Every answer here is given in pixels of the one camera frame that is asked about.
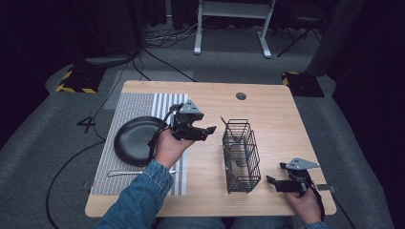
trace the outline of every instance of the black wire basket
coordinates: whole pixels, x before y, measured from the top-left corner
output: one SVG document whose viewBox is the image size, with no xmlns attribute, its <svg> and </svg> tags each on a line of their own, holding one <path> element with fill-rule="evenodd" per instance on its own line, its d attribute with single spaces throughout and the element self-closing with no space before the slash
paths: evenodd
<svg viewBox="0 0 405 229">
<path fill-rule="evenodd" d="M 230 119 L 226 123 L 223 147 L 228 193 L 249 193 L 261 176 L 256 139 L 247 119 Z"/>
</svg>

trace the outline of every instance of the hand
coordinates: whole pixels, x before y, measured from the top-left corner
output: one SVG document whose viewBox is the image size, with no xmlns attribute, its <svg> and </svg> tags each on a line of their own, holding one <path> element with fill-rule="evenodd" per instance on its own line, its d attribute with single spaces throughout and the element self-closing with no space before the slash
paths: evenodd
<svg viewBox="0 0 405 229">
<path fill-rule="evenodd" d="M 301 198 L 297 198 L 292 193 L 285 193 L 285 196 L 306 225 L 321 221 L 321 208 L 312 189 L 308 189 Z"/>
<path fill-rule="evenodd" d="M 177 140 L 169 128 L 163 130 L 156 144 L 155 160 L 169 170 L 182 156 L 185 149 L 191 146 L 193 140 Z"/>
</svg>

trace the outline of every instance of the person's left hand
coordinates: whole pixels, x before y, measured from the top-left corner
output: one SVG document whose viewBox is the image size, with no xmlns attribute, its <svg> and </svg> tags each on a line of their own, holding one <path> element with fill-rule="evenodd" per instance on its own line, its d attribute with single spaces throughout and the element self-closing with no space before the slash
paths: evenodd
<svg viewBox="0 0 405 229">
<path fill-rule="evenodd" d="M 177 140 L 173 137 L 172 131 L 166 128 L 159 135 L 155 160 L 169 170 L 194 142 L 193 140 Z"/>
</svg>

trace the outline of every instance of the wooden table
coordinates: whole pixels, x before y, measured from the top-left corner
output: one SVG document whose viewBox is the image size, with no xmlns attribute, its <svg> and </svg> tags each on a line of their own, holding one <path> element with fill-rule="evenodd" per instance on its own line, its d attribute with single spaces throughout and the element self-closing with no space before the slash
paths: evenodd
<svg viewBox="0 0 405 229">
<path fill-rule="evenodd" d="M 203 120 L 194 126 L 217 126 L 206 141 L 198 141 L 187 150 L 187 194 L 167 197 L 159 217 L 294 215 L 284 195 L 266 182 L 266 175 L 288 179 L 280 162 L 290 162 L 294 157 L 317 162 L 317 158 L 286 86 L 127 81 L 122 92 L 188 94 L 204 113 Z M 246 99 L 239 100 L 237 93 L 244 93 Z M 229 194 L 226 190 L 222 145 L 225 126 L 220 116 L 225 120 L 248 119 L 255 133 L 262 180 L 250 193 Z M 309 169 L 309 173 L 316 184 L 326 184 L 320 168 Z M 334 214 L 336 207 L 330 191 L 320 194 L 326 215 Z M 90 195 L 87 216 L 102 217 L 117 198 Z"/>
</svg>

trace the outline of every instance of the denim sleeve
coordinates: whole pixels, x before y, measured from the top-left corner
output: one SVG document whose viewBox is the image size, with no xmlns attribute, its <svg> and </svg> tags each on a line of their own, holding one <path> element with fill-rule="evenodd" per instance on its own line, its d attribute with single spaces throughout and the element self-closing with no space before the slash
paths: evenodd
<svg viewBox="0 0 405 229">
<path fill-rule="evenodd" d="M 328 226 L 325 222 L 314 222 L 308 225 L 301 227 L 300 229 L 328 229 Z"/>
<path fill-rule="evenodd" d="M 120 193 L 96 228 L 150 228 L 172 184 L 166 168 L 152 160 Z"/>
</svg>

